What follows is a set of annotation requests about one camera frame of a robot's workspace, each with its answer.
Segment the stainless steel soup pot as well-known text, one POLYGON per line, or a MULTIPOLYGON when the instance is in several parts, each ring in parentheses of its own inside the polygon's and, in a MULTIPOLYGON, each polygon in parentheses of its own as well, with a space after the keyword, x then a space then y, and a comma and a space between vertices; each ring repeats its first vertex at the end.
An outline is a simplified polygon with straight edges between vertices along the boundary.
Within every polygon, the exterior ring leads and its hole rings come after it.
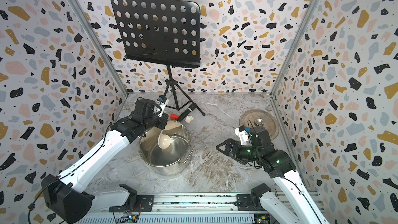
POLYGON ((191 133, 181 122, 169 120, 164 133, 172 139, 167 149, 158 146, 158 136, 162 130, 154 127, 140 140, 140 157, 159 177, 173 178, 181 173, 191 161, 194 147, 191 133))

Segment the stainless steel pot lid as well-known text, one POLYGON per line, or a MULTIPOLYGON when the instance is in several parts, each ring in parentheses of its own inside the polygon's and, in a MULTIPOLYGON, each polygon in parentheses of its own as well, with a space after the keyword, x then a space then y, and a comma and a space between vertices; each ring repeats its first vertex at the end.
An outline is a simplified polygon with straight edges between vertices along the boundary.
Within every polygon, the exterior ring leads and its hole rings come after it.
POLYGON ((239 118, 239 125, 249 127, 250 123, 254 127, 264 127, 268 131, 272 141, 279 135, 279 124, 276 118, 266 111, 245 111, 239 118))

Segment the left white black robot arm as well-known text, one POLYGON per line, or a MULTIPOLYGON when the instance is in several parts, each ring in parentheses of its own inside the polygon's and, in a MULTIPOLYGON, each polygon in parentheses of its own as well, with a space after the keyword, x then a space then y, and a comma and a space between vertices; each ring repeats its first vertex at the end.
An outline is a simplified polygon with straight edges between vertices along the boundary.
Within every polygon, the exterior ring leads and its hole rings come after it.
POLYGON ((66 223, 74 224, 89 212, 101 209, 127 211, 136 208, 137 192, 121 184, 114 189, 89 194, 87 186, 98 172, 121 150, 137 138, 143 138, 153 127, 164 129, 168 99, 160 95, 156 101, 139 97, 129 116, 119 119, 104 137, 75 164, 57 176, 48 175, 42 183, 46 206, 66 223))

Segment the cream plastic ladle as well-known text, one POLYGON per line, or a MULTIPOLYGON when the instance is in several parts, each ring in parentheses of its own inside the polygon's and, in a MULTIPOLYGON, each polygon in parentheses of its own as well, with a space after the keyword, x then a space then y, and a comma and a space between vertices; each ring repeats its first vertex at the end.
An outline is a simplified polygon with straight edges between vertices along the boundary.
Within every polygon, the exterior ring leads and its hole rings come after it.
POLYGON ((167 149, 172 142, 172 139, 169 135, 164 133, 164 130, 162 130, 158 136, 158 146, 161 149, 167 149))

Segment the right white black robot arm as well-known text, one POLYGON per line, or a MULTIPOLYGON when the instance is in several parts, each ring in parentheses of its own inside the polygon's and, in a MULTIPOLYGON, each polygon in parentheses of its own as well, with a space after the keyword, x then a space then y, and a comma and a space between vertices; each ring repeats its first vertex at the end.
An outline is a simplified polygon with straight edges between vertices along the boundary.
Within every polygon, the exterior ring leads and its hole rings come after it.
POLYGON ((235 130, 239 140, 227 139, 216 150, 242 165, 266 172, 283 191, 291 205, 287 208, 272 192, 260 184, 249 195, 237 197, 240 211, 265 210, 280 224, 326 224, 328 220, 305 188, 300 174, 289 155, 277 150, 264 127, 244 127, 235 130))

